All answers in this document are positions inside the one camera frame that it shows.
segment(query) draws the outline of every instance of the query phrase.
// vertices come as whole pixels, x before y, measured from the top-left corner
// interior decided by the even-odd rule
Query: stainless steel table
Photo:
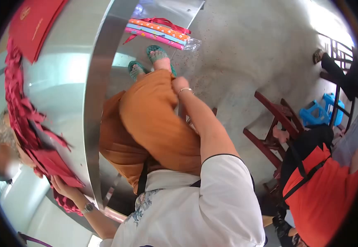
[[[23,61],[25,94],[38,111],[47,115],[43,124],[57,134],[62,133],[72,151],[42,133],[39,136],[58,150],[86,185],[83,193],[100,210],[104,210],[101,184],[110,187],[114,183],[112,176],[117,175],[112,165],[104,166],[108,168],[101,170],[100,175],[102,104],[106,97],[132,84],[127,60],[148,62],[145,49],[154,43],[137,37],[119,45],[128,37],[123,30],[137,3],[137,0],[69,1],[50,30],[38,61],[33,65]],[[203,0],[156,0],[143,4],[143,12],[136,18],[165,17],[189,27],[203,3]],[[161,46],[170,56],[174,54],[173,48]],[[125,218],[114,209],[105,213],[117,221]]]

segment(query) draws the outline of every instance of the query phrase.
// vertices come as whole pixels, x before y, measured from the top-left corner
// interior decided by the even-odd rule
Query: black apron strap
[[[315,172],[325,165],[325,162],[330,157],[331,157],[331,155],[327,159],[325,159],[324,161],[322,161],[318,165],[316,165],[314,168],[312,168],[310,170],[310,172],[308,173],[308,175],[306,175],[305,178],[303,178],[298,184],[296,184],[291,190],[289,190],[289,192],[286,193],[286,195],[283,197],[283,201],[285,201],[287,198],[289,198],[296,190],[298,190],[301,186],[303,186],[306,182],[308,182],[313,177]]]
[[[136,194],[137,196],[144,193],[144,190],[146,189],[146,181],[147,181],[147,160],[143,163],[143,169],[139,177],[138,190]]]
[[[290,145],[290,149],[292,150],[292,154],[295,159],[295,163],[297,164],[300,175],[303,178],[307,178],[307,174],[305,173],[305,169],[304,169],[304,164],[302,162],[302,159],[300,158],[300,155],[298,154],[294,146]]]
[[[193,183],[192,185],[190,185],[190,187],[201,187],[201,180],[198,180],[197,182]]]
[[[251,175],[251,179],[252,179],[252,184],[253,184],[253,191],[255,190],[255,181],[253,180],[253,176]],[[197,182],[193,183],[192,185],[190,185],[190,187],[201,187],[201,180],[198,180]]]

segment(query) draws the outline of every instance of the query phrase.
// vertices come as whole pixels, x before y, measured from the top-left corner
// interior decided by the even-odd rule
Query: red shirt
[[[323,151],[316,147],[303,161],[305,172],[330,156],[323,144]],[[283,195],[302,180],[298,168],[283,188]],[[310,247],[326,246],[334,237],[347,215],[358,189],[358,170],[349,174],[349,167],[329,158],[314,176],[295,191],[287,205],[301,239]]]

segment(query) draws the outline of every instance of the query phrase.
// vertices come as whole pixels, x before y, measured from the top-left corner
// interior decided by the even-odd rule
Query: hand
[[[177,77],[175,80],[172,81],[172,88],[173,91],[178,94],[179,91],[185,87],[189,87],[188,81],[183,76]]]
[[[74,187],[70,187],[62,182],[60,177],[57,175],[51,176],[51,183],[54,186],[54,189],[61,195],[66,196],[67,198],[75,201],[79,196],[84,196],[80,190]]]

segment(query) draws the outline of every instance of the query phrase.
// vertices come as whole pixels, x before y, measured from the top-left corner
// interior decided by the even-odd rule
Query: black pants
[[[314,126],[315,128],[304,131],[300,136],[292,143],[300,159],[303,161],[310,155],[310,153],[319,146],[323,150],[323,143],[330,149],[331,142],[333,141],[334,133],[328,125]],[[285,158],[282,161],[281,178],[279,180],[279,186],[283,190],[289,177],[297,168],[298,161],[294,158],[292,148],[289,147],[286,151]]]
[[[358,59],[356,56],[353,57],[351,68],[346,75],[327,53],[322,56],[322,68],[339,83],[337,86],[342,88],[350,101],[353,101],[355,97],[358,98]]]

